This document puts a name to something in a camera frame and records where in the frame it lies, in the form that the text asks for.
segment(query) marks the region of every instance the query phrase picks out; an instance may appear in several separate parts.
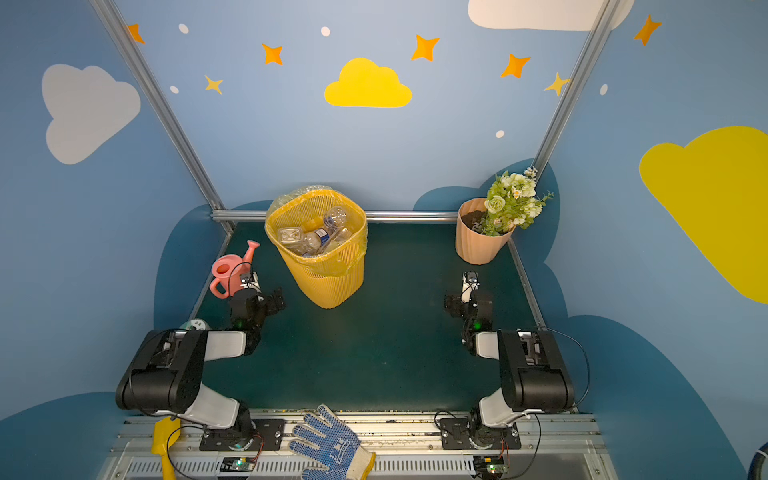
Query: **yellow brush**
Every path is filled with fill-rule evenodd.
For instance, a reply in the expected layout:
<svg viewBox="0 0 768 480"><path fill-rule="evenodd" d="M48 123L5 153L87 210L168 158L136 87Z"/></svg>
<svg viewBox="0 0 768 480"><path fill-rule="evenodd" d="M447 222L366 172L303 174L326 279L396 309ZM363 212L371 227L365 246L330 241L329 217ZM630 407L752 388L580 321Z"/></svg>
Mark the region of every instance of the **yellow brush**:
<svg viewBox="0 0 768 480"><path fill-rule="evenodd" d="M154 455L159 455L163 462L163 480L176 480L176 472L168 458L167 447L170 447L178 440L179 434L181 434L181 431L177 430L179 427L181 427L181 420L171 420L170 417L165 417L154 424L152 453Z"/></svg>

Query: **work glove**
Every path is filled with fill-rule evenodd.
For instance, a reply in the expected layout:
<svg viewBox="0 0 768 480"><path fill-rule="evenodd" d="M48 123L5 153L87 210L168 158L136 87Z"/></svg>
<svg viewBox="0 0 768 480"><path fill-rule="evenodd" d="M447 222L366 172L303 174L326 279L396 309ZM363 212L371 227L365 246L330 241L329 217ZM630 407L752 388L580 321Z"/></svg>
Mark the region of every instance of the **work glove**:
<svg viewBox="0 0 768 480"><path fill-rule="evenodd" d="M339 417L321 405L317 414L307 413L304 422L306 425L293 429L298 440L293 440L289 448L321 466L305 468L303 480L366 480L376 453L363 449L355 432Z"/></svg>

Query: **pink flower pot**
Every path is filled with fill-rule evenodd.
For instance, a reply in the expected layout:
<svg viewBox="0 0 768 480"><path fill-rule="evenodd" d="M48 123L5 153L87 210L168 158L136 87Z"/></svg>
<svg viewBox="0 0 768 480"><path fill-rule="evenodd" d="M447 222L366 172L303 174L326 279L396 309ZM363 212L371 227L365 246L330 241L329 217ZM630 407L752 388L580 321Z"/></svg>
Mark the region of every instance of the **pink flower pot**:
<svg viewBox="0 0 768 480"><path fill-rule="evenodd" d="M480 210L485 212L485 198L473 198L464 202L458 209L458 219L456 221L456 253L464 259L465 262L472 265L482 265L488 263L496 257L498 251L507 243L512 232L508 231L499 237L489 237L481 235L469 229L462 217L470 212Z"/></svg>

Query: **plastic bottle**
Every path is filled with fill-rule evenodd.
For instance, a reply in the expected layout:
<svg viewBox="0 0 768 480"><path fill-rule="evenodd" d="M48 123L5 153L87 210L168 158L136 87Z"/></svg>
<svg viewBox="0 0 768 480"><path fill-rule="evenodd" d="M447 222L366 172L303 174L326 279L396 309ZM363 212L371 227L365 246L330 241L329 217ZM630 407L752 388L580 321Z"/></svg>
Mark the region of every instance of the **plastic bottle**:
<svg viewBox="0 0 768 480"><path fill-rule="evenodd" d="M328 240L328 243L325 244L325 246L320 250L320 252L318 252L318 254L324 255L325 253L334 251L335 249L341 247L344 242L349 240L351 236L352 232L349 231L349 228L339 228L337 231L333 232L333 235L331 236L330 240Z"/></svg>
<svg viewBox="0 0 768 480"><path fill-rule="evenodd" d="M319 252L323 245L328 243L328 240L330 240L330 233L324 228L318 228L313 232L304 234L304 243L312 254Z"/></svg>
<svg viewBox="0 0 768 480"><path fill-rule="evenodd" d="M296 255L317 255L329 239L328 231L323 228L308 233L299 227L285 227L277 231L277 241Z"/></svg>
<svg viewBox="0 0 768 480"><path fill-rule="evenodd" d="M323 216L323 223L328 230L334 232L346 226L347 212L344 207L333 207Z"/></svg>

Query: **yellow star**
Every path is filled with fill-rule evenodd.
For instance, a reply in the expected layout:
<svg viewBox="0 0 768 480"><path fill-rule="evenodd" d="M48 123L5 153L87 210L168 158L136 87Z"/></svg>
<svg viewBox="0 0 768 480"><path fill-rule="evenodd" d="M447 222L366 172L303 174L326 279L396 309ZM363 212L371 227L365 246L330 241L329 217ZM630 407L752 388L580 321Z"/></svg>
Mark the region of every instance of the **yellow star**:
<svg viewBox="0 0 768 480"><path fill-rule="evenodd" d="M569 81L571 81L570 78L566 78L565 80L561 79L560 78L560 72L557 72L556 74L554 74L554 84L546 87L544 89L544 91L554 90L558 94L558 97L559 97L560 96L560 90L563 88L563 85L567 84Z"/></svg>
<svg viewBox="0 0 768 480"><path fill-rule="evenodd" d="M515 77L520 78L520 75L523 74L523 67L530 59L531 57L517 58L514 55L509 55L509 65L507 65L507 69L502 73L502 78L507 75L514 75Z"/></svg>
<svg viewBox="0 0 768 480"><path fill-rule="evenodd" d="M131 33L131 37L134 38L135 41L139 43L144 43L144 39L139 35L139 24L136 25L129 25L128 31Z"/></svg>
<svg viewBox="0 0 768 480"><path fill-rule="evenodd" d="M439 38L425 40L424 38L421 38L417 35L416 51L413 52L411 60L416 60L417 58L426 58L427 60L432 61L432 49L435 48L435 45L437 45L438 41L440 41Z"/></svg>
<svg viewBox="0 0 768 480"><path fill-rule="evenodd" d="M264 64L268 63L276 63L278 65L282 65L283 61L280 60L280 51L283 50L283 47L267 47L265 44L261 44L262 47L264 47L264 51L266 52L266 59L264 60Z"/></svg>
<svg viewBox="0 0 768 480"><path fill-rule="evenodd" d="M210 78L208 78L208 75L205 76L205 79L208 80L208 86L205 87L205 89L206 90L215 90L215 91L219 92L219 95L221 95L221 90L219 90L219 84L223 80L213 81Z"/></svg>
<svg viewBox="0 0 768 480"><path fill-rule="evenodd" d="M640 30L637 35L634 36L635 40L642 40L643 46L648 45L648 39L650 36L654 33L654 31L661 26L661 23L656 23L653 20L650 19L650 15L648 15L648 20L645 21L645 25L643 25L642 30Z"/></svg>

